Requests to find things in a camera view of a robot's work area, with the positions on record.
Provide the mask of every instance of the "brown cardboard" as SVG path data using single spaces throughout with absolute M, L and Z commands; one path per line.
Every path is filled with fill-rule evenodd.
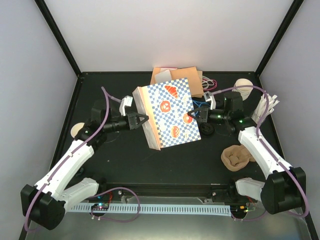
M 160 67 L 153 68 L 150 85 L 153 85 L 156 83 L 155 76 L 158 73 L 160 73 L 160 70 L 161 70 Z M 199 73 L 198 73 L 197 68 L 195 66 L 171 70 L 170 73 L 171 73 L 171 77 L 173 80 L 183 79 L 183 78 L 188 79 L 188 83 L 189 83 L 190 92 L 191 92 L 192 97 L 201 98 L 204 95 L 202 81 L 199 78 Z

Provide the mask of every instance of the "white plastic bracket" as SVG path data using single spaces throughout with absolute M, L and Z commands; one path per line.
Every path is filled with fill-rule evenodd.
M 124 98 L 122 98 L 119 108 L 121 116 L 126 115 L 126 107 L 131 107 L 133 99 L 134 98 L 132 96 L 125 96 Z
M 253 180 L 250 177 L 239 179 L 235 182 L 237 192 L 242 196 L 248 196 L 261 202 L 261 191 L 265 183 Z
M 209 92 L 205 92 L 204 93 L 204 100 L 206 101 L 206 102 L 210 102 L 211 104 L 210 104 L 210 110 L 213 110 L 213 109 L 216 109 L 216 105 L 217 105 L 217 103 L 216 103 L 216 100 L 215 100 L 215 96 L 214 95 L 212 95 L 212 94 L 210 94 Z
M 69 212 L 73 206 L 95 195 L 98 187 L 99 184 L 95 180 L 85 177 L 81 182 L 64 190 L 57 200 L 65 201 L 65 212 Z

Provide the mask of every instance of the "box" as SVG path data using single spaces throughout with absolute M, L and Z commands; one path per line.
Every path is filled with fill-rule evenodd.
M 137 87 L 132 95 L 138 113 L 149 116 L 142 127 L 151 149 L 201 139 L 196 120 L 187 114 L 194 109 L 187 78 Z
M 170 70 L 170 68 L 154 67 L 150 85 L 157 83 L 156 75 L 159 74 L 162 69 Z M 197 71 L 197 68 L 193 66 L 193 67 L 170 70 L 170 73 L 171 73 L 171 79 L 173 80 L 182 79 L 182 78 L 188 79 L 191 96 L 196 98 L 202 98 L 202 96 L 204 95 L 204 89 L 202 87 L 202 79 L 201 79 L 202 71 Z

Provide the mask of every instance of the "brown fabric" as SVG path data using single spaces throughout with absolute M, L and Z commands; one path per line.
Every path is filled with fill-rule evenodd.
M 160 73 L 161 67 L 154 67 L 152 71 L 150 85 L 156 84 L 156 75 Z M 202 98 L 204 95 L 204 89 L 202 87 L 202 79 L 199 78 L 199 74 L 195 66 L 170 70 L 172 80 L 187 78 L 192 97 Z
M 249 162 L 256 160 L 243 145 L 232 145 L 223 150 L 221 154 L 223 164 L 232 172 L 243 169 Z

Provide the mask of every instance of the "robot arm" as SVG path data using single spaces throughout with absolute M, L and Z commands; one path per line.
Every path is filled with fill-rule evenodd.
M 98 129 L 102 123 L 102 119 L 105 117 L 105 107 L 102 107 L 100 102 L 95 104 L 91 110 L 91 118 L 79 130 L 70 148 L 58 163 L 34 186 L 26 185 L 21 190 L 20 195 L 24 216 L 27 214 L 27 210 L 35 195 L 39 194 L 29 218 L 48 230 L 52 230 L 59 225 L 65 213 L 74 205 L 97 193 L 99 184 L 91 178 L 84 178 L 78 184 L 68 189 L 65 188 L 79 168 L 107 140 L 107 133 L 134 130 L 142 126 L 149 119 L 148 116 L 143 114 L 125 112 L 125 107 L 131 105 L 129 98 L 126 96 L 124 98 L 125 102 L 120 105 L 121 115 L 112 117 L 112 114 L 109 113 L 109 117 L 102 130 L 75 153 L 72 153 Z
M 200 124 L 226 124 L 230 133 L 238 136 L 239 142 L 248 149 L 260 166 L 266 181 L 261 182 L 249 177 L 239 179 L 235 182 L 238 194 L 261 201 L 270 214 L 302 207 L 304 200 L 296 184 L 278 162 L 281 162 L 295 176 L 304 191 L 306 191 L 305 172 L 300 167 L 293 168 L 285 161 L 261 133 L 259 137 L 257 136 L 256 123 L 251 117 L 244 115 L 243 100 L 238 92 L 228 92 L 224 96 L 224 109 L 202 106 L 188 112 L 188 115 Z

